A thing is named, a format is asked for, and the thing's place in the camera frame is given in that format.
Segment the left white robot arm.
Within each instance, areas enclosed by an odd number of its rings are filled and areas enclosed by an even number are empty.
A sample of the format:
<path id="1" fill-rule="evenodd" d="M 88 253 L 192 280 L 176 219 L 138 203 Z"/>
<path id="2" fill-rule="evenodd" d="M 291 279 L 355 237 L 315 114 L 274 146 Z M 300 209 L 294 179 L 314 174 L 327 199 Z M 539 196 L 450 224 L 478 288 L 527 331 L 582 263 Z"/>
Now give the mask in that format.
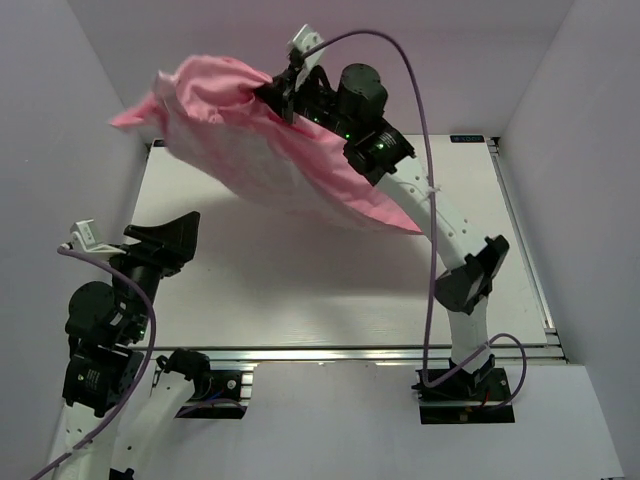
<path id="1" fill-rule="evenodd" d="M 83 220 L 59 246 L 60 255 L 96 266 L 111 280 L 82 285 L 68 304 L 65 451 L 46 469 L 53 478 L 138 478 L 181 406 L 209 392 L 207 358 L 175 351 L 160 363 L 161 392 L 136 418 L 122 454 L 115 453 L 123 410 L 151 362 L 159 284 L 194 258 L 199 222 L 199 212 L 192 211 L 157 226 L 129 225 L 127 242 L 112 244 L 94 220 Z"/>

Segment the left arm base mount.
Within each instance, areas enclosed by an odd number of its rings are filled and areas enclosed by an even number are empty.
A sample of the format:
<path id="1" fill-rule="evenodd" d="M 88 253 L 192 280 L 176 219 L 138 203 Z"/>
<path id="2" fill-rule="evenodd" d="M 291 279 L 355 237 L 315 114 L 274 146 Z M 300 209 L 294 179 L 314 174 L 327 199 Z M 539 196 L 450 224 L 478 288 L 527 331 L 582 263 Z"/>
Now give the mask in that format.
<path id="1" fill-rule="evenodd" d="M 252 373 L 247 368 L 214 366 L 195 394 L 179 410 L 180 419 L 241 420 L 251 395 Z"/>

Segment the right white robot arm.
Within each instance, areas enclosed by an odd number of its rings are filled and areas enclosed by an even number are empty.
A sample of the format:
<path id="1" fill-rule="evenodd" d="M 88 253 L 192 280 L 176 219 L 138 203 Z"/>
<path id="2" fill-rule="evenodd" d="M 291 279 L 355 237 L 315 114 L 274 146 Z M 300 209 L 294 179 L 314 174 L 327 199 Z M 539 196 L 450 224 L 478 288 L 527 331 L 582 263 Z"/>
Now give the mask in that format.
<path id="1" fill-rule="evenodd" d="M 336 88 L 320 66 L 303 82 L 297 80 L 299 72 L 288 67 L 257 88 L 257 96 L 286 122 L 301 116 L 344 139 L 343 153 L 351 168 L 386 194 L 430 240 L 445 271 L 431 280 L 428 302 L 446 309 L 452 349 L 449 371 L 435 378 L 423 374 L 421 380 L 428 388 L 451 380 L 459 396 L 477 397 L 495 365 L 487 329 L 488 297 L 509 251 L 507 239 L 484 235 L 436 190 L 413 146 L 385 120 L 388 93 L 374 68 L 345 67 Z"/>

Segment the pink pillowcase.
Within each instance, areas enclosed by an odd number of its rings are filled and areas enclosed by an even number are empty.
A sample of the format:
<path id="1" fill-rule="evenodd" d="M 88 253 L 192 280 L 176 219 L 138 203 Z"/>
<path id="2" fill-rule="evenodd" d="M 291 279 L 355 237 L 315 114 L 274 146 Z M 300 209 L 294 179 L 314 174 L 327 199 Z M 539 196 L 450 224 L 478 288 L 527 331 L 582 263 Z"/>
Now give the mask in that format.
<path id="1" fill-rule="evenodd" d="M 154 130 L 175 158 L 259 206 L 347 229 L 419 233 L 349 166 L 344 140 L 304 118 L 288 125 L 256 96 L 271 80 L 231 57 L 193 55 L 157 73 L 111 124 Z"/>

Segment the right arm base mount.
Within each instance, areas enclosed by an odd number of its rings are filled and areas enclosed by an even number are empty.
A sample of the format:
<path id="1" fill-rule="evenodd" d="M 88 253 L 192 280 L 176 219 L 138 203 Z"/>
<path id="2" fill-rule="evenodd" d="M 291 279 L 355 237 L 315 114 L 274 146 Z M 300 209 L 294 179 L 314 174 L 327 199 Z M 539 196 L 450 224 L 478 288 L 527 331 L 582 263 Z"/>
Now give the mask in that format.
<path id="1" fill-rule="evenodd" d="M 458 378 L 427 388 L 422 372 L 412 386 L 417 395 L 422 425 L 513 424 L 515 414 L 510 404 L 497 408 L 511 396 L 511 389 L 503 368 L 494 368 L 479 387 L 469 389 Z"/>

